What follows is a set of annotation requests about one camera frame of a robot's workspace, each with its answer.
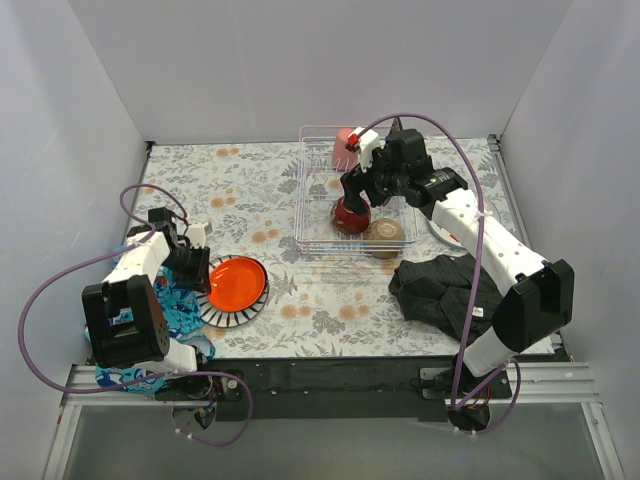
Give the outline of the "pink plastic cup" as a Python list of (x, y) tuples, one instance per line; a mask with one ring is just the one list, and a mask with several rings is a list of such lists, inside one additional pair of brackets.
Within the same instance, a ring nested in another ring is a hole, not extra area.
[(332, 151), (332, 165), (339, 172), (351, 170), (358, 163), (358, 154), (346, 148), (352, 128), (341, 129), (334, 141)]

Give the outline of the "red floral bowl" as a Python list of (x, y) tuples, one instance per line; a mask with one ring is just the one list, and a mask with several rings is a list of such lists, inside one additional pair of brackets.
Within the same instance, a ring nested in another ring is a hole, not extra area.
[(338, 232), (347, 235), (363, 233), (369, 227), (371, 221), (371, 210), (365, 204), (366, 213), (358, 215), (344, 206), (344, 196), (340, 197), (332, 206), (330, 211), (330, 224)]

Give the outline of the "orange round plate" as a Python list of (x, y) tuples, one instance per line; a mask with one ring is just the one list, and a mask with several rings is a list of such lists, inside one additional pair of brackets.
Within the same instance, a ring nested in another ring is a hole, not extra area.
[(245, 310), (260, 295), (260, 275), (260, 269), (247, 257), (223, 261), (209, 275), (212, 287), (209, 302), (223, 312)]

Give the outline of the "beige bowl black inside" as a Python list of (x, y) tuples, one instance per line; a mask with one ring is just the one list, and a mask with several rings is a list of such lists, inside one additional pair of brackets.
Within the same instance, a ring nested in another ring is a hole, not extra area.
[(378, 259), (397, 257), (406, 240), (404, 229), (389, 218), (382, 218), (369, 224), (364, 232), (365, 250)]

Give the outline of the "black floral square plate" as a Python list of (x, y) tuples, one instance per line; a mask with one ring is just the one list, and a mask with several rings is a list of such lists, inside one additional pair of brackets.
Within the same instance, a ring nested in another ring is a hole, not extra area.
[(404, 130), (404, 126), (400, 116), (396, 116), (392, 119), (392, 123), (389, 129), (389, 134), (396, 134)]

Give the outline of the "black round plate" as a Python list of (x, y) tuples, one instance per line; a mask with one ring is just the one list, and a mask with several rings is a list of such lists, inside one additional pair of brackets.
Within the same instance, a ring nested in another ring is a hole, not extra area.
[(269, 283), (269, 280), (268, 280), (268, 272), (267, 272), (267, 270), (266, 270), (265, 266), (264, 266), (260, 261), (258, 261), (257, 259), (254, 259), (254, 258), (248, 258), (248, 260), (249, 260), (249, 261), (251, 261), (253, 264), (255, 264), (255, 265), (256, 265), (256, 267), (257, 267), (257, 268), (259, 268), (259, 269), (260, 269), (260, 271), (261, 271), (261, 275), (259, 276), (259, 278), (261, 279), (261, 281), (259, 282), (259, 284), (261, 285), (261, 290), (260, 290), (260, 295), (259, 295), (259, 296), (257, 296), (257, 297), (254, 299), (254, 303), (256, 303), (256, 302), (258, 301), (258, 299), (259, 299), (259, 298), (260, 298), (260, 297), (261, 297), (261, 296), (266, 292), (266, 290), (267, 290), (268, 283)]

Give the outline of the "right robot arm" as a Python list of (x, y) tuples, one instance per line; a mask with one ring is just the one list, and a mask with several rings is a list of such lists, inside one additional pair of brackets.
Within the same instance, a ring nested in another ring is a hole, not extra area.
[(392, 197), (403, 198), (473, 256), (473, 292), (487, 273), (502, 296), (488, 330), (460, 341), (449, 387), (453, 399), (479, 395), (515, 355), (571, 321), (573, 268), (522, 244), (486, 210), (479, 185), (468, 186), (450, 167), (435, 168), (420, 132), (399, 130), (381, 139), (358, 127), (344, 145), (358, 159), (341, 177), (348, 211), (363, 216)]

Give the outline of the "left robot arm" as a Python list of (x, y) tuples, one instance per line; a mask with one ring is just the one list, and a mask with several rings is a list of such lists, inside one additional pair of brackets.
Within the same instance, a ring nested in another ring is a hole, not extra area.
[(82, 304), (95, 377), (102, 388), (156, 393), (165, 376), (181, 372), (178, 387), (193, 400), (213, 386), (203, 369), (215, 354), (201, 334), (197, 297), (211, 291), (208, 223), (179, 226), (160, 207), (129, 229), (111, 272), (84, 288)]

